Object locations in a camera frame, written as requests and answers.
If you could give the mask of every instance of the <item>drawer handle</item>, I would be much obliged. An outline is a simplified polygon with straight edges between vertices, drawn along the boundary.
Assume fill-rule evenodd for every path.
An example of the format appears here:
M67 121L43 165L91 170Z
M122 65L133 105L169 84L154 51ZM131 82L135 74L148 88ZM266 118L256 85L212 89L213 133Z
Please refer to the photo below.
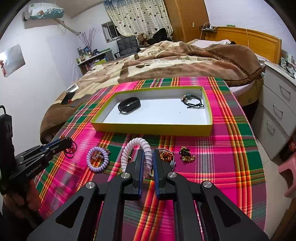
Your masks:
M270 124L269 124L269 122L267 121L267 124L271 127L271 129L273 129L273 131L275 132L275 128L273 128Z
M281 115L283 115L283 111L281 111L275 104L273 104L273 106L279 110L279 112L281 113Z
M287 91L282 85L279 85L280 88L283 88L285 91Z

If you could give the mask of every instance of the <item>human hand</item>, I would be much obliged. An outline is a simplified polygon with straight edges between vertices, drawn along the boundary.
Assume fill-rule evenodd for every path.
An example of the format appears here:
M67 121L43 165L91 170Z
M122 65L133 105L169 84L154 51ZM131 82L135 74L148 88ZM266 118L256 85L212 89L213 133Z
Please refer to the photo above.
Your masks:
M28 207L33 211L38 211L41 207L41 199L35 187L33 180L30 181L30 188L27 193ZM9 211L11 211L18 218L25 218L26 213L20 209L19 206L25 204L24 199L17 193L8 193L3 196L3 201Z

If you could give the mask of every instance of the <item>gray chair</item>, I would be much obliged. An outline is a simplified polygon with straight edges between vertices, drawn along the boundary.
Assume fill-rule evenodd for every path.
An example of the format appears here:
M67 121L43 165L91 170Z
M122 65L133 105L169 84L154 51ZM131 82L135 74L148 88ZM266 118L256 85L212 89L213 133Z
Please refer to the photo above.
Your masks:
M138 41L135 36L125 37L117 41L119 52L115 53L116 59L125 58L140 51L140 46L138 46Z

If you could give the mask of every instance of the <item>patterned blanket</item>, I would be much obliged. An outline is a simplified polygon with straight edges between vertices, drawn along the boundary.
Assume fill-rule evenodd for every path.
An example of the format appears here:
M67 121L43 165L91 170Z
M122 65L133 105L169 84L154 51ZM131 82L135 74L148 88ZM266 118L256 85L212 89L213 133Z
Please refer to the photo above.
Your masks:
M256 55L242 45L211 45L198 48L183 42L163 41L127 58L95 66L76 84L73 103L61 105L63 92L47 110L41 123L41 142L52 140L61 126L98 89L118 83L175 76L212 76L228 86L241 86L260 76Z
M136 135L96 132L90 123L113 93L139 88L198 85L204 87L211 105L211 136L138 136L146 139L152 149L167 148L172 151L177 173L198 183L210 180L264 229L266 187L256 141L241 107L225 82L212 77L141 80L98 90L85 105L79 107L56 136L65 134L73 138L78 145L75 157L68 159L63 153L56 155L50 166L35 179L42 199L42 216L51 215L86 182L110 181L122 172L122 151ZM100 174L91 172L86 164L88 150L96 145L111 151L110 164ZM196 161L184 165L178 153L181 146L187 146L196 155ZM137 149L134 149L131 157L135 158L136 154ZM142 199L125 202L123 230L122 240L175 240L172 202L156 198L154 182L149 178L144 180Z

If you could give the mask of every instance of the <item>window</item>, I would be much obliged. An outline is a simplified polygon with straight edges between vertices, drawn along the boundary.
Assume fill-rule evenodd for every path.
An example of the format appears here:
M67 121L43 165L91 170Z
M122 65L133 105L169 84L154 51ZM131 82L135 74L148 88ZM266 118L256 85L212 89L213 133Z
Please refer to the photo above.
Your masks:
M107 43L124 37L118 32L112 21L102 24L102 28Z

